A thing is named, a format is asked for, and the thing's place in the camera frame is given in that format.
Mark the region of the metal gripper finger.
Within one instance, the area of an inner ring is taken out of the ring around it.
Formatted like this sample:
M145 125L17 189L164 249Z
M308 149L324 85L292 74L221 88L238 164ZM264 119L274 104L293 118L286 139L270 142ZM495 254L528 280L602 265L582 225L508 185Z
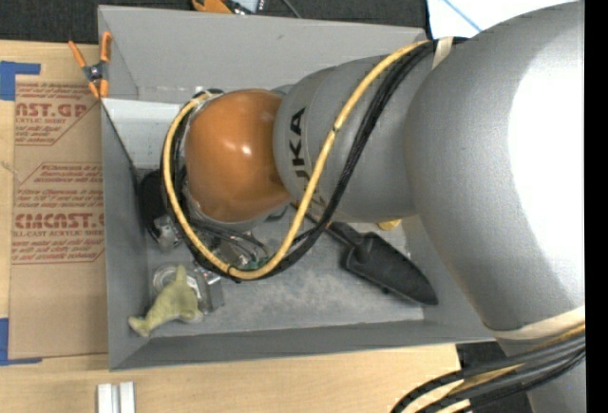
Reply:
M196 294L202 311L215 311L224 305L221 277L203 268L194 269Z

